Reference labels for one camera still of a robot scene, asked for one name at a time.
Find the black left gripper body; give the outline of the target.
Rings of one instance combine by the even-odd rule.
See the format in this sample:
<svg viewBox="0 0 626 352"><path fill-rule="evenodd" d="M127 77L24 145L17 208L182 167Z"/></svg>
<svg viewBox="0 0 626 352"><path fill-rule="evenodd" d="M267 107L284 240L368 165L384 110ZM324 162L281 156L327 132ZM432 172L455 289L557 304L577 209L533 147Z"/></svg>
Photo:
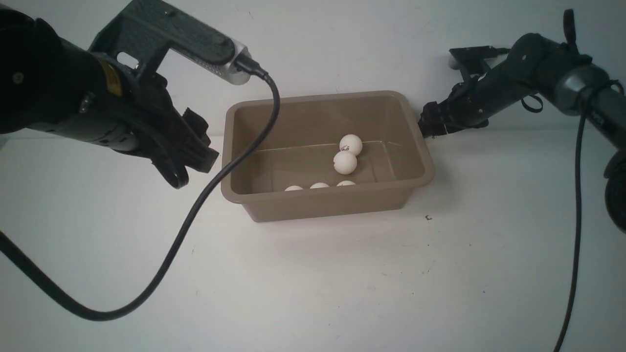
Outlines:
<svg viewBox="0 0 626 352"><path fill-rule="evenodd" d="M189 127L166 90L167 81L155 73L139 82L135 71L103 53L91 54L85 74L90 87L83 105L83 140L119 153L148 158L158 169L172 162L186 166L183 141Z"/></svg>

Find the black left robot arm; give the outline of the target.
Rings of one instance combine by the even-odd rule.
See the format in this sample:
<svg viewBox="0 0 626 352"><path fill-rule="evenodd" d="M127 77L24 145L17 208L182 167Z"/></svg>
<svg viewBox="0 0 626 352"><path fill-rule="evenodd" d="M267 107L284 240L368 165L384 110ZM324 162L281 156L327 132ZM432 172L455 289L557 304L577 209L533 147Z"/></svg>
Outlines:
<svg viewBox="0 0 626 352"><path fill-rule="evenodd" d="M179 113L158 73L168 51L226 67L231 39L162 0L133 0L89 49L47 22L1 7L1 133L38 130L149 159L175 187L218 153L208 124Z"/></svg>

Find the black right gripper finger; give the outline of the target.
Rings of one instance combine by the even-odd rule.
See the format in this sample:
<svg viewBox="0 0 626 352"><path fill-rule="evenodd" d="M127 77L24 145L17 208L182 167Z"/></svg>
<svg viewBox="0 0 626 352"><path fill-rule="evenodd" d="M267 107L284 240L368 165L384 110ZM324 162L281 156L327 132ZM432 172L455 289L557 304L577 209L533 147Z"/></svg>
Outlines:
<svg viewBox="0 0 626 352"><path fill-rule="evenodd" d="M418 125L424 138L448 134L445 107L437 102L425 104Z"/></svg>

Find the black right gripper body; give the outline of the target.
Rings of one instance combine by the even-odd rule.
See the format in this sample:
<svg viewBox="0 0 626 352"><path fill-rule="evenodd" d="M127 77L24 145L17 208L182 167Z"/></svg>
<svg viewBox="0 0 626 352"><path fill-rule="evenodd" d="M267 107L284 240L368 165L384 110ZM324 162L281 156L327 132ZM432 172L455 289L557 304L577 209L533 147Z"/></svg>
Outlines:
<svg viewBox="0 0 626 352"><path fill-rule="evenodd" d="M474 77L438 105L446 129L480 129L488 119L519 100L519 81L501 73Z"/></svg>

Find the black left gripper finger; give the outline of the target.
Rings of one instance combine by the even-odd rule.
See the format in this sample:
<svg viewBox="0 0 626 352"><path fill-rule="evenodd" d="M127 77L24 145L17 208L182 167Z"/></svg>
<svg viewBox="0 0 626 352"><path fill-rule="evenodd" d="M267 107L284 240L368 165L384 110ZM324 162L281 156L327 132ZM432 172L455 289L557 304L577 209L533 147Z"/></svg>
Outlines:
<svg viewBox="0 0 626 352"><path fill-rule="evenodd" d="M207 174L220 155L217 150L212 149L212 141L206 134L208 123L191 109L184 111L182 119L190 130L183 141L182 156L186 166Z"/></svg>

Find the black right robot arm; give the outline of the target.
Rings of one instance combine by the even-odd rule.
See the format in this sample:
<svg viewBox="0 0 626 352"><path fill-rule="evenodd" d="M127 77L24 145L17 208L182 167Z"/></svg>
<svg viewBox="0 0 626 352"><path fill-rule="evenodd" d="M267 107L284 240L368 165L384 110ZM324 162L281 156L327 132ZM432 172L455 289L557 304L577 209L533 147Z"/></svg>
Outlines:
<svg viewBox="0 0 626 352"><path fill-rule="evenodd" d="M565 42L541 34L521 36L510 48L476 46L450 49L451 67L460 71L447 99L423 107L423 136L482 129L490 117L534 98L561 113L590 122L616 148L604 170L604 201L618 229L625 229L625 91L616 80L581 54L572 9L563 14Z"/></svg>

